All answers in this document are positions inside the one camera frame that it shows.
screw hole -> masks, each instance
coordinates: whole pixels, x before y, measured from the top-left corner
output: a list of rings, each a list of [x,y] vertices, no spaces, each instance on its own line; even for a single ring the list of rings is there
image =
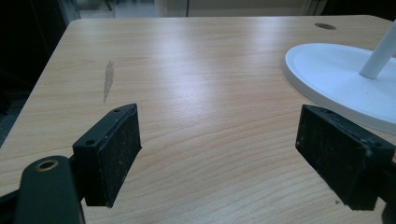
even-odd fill
[[[85,144],[88,146],[93,145],[94,143],[95,143],[95,141],[93,141],[93,140],[88,140],[85,142]]]
[[[48,170],[53,169],[55,166],[59,164],[58,161],[52,160],[52,161],[43,161],[40,164],[37,165],[35,168],[38,172],[46,172]]]
[[[326,29],[326,30],[336,30],[335,26],[326,24],[326,23],[315,23],[315,25],[319,28]]]

wooden table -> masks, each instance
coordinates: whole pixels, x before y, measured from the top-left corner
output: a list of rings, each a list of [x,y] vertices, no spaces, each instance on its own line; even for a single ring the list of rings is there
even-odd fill
[[[137,103],[143,149],[112,209],[84,205],[88,223],[380,223],[381,200],[352,212],[294,148],[301,106],[313,103],[281,65],[303,43],[374,49],[390,25],[370,16],[73,21],[0,151],[0,194],[19,187],[31,162],[71,156],[112,108]]]

white round base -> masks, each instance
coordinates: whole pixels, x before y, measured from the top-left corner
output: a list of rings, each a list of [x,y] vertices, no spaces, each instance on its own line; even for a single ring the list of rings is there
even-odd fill
[[[396,134],[396,59],[376,79],[362,77],[373,52],[335,44],[304,44],[288,51],[283,72],[306,97],[347,119]]]

dark mark on table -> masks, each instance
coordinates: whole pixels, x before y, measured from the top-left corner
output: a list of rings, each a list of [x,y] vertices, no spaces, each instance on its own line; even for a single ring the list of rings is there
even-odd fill
[[[106,67],[106,81],[105,81],[105,90],[104,90],[105,97],[103,99],[103,103],[106,102],[106,98],[110,93],[110,88],[111,85],[113,84],[113,77],[114,77],[113,62],[109,61]]]

wood grain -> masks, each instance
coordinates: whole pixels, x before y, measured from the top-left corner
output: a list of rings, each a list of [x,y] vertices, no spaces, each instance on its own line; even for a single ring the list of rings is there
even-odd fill
[[[313,103],[281,64],[303,43],[374,49],[390,25],[370,16],[73,21],[0,151],[0,194],[31,162],[71,156],[107,111],[137,103],[143,149],[113,209],[84,205],[88,223],[381,223],[381,200],[374,212],[350,211],[294,148],[301,106]]]

